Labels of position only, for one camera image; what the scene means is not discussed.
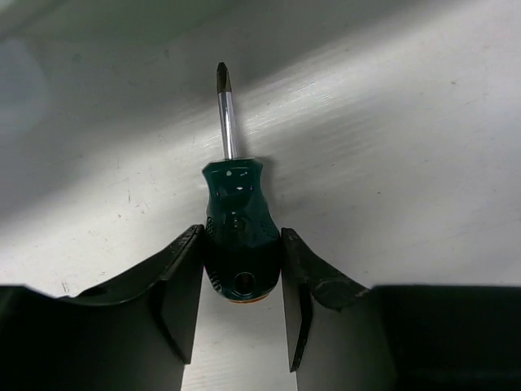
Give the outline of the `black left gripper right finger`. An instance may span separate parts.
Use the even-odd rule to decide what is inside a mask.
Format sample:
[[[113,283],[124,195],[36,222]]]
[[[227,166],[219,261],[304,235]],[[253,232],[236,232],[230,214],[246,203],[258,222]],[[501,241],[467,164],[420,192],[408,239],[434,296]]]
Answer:
[[[367,288],[282,230],[289,368],[300,390],[517,390],[517,287]]]

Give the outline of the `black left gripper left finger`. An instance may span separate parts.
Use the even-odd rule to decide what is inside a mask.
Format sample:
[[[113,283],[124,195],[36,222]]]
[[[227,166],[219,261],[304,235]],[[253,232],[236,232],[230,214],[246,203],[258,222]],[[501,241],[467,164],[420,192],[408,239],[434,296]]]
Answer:
[[[4,390],[178,390],[199,309],[203,227],[75,297],[1,289]]]

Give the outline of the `stubby green screwdriver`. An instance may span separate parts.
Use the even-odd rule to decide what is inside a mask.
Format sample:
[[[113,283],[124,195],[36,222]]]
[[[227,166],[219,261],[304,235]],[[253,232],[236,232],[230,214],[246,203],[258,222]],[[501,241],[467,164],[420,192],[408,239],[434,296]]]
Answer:
[[[282,239],[261,188],[263,165],[239,153],[229,70],[216,70],[224,157],[207,164],[204,268],[213,289],[228,301],[267,297],[282,268]]]

